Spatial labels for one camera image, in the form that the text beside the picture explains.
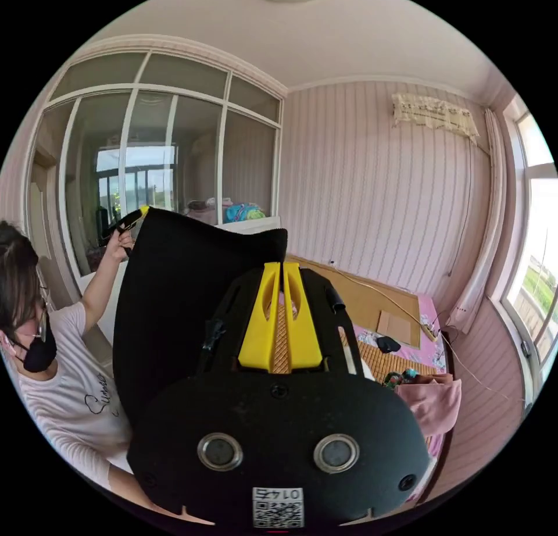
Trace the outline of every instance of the pink wall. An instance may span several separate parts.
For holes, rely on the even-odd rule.
[[[58,76],[52,77],[49,83],[38,94],[32,106],[23,118],[0,171],[0,220],[13,222],[23,228],[22,199],[24,177],[27,162],[25,160],[30,137],[33,133],[41,108],[45,103]]]
[[[290,253],[426,293],[449,312],[482,243],[489,158],[447,131],[393,127],[397,91],[468,107],[488,149],[482,108],[445,91],[385,82],[295,91],[285,103],[281,224]]]
[[[489,300],[481,304],[467,336],[453,349],[480,381],[509,397],[479,385],[455,360],[463,395],[452,443],[438,481],[428,496],[440,494],[467,480],[486,466],[521,423],[524,397],[519,356],[497,311]]]
[[[271,211],[275,129],[229,112],[223,145],[223,197]]]

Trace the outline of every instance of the ceiling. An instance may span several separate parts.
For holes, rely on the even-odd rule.
[[[465,36],[409,0],[149,0],[93,36],[163,34],[202,42],[289,89],[343,78],[446,88],[481,103],[505,82]]]

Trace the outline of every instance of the white t-shirt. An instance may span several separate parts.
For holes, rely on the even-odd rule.
[[[126,452],[131,428],[114,380],[81,339],[81,302],[49,315],[56,339],[56,375],[35,381],[18,375],[23,400],[52,446],[76,470],[106,489],[109,463],[131,472]]]

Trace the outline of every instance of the pink towel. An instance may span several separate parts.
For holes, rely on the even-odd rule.
[[[455,425],[461,404],[461,379],[441,384],[402,384],[395,392],[411,408],[425,437],[447,433]]]

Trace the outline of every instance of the yellow clamp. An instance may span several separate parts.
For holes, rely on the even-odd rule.
[[[277,332],[280,263],[266,263],[238,361],[242,367],[271,373]],[[318,367],[322,361],[316,329],[298,263],[283,263],[285,319],[290,371]],[[290,302],[295,304],[294,317]],[[269,319],[266,311],[269,306]]]

